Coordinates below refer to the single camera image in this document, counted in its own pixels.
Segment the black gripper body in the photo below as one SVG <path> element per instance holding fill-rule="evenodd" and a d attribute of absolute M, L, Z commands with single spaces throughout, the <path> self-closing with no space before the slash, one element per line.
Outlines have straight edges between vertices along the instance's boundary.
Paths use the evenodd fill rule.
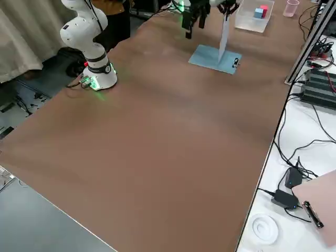
<path fill-rule="evenodd" d="M 191 12 L 196 12 L 197 10 L 205 10 L 206 12 L 210 11 L 209 0 L 190 0 L 189 10 Z"/>

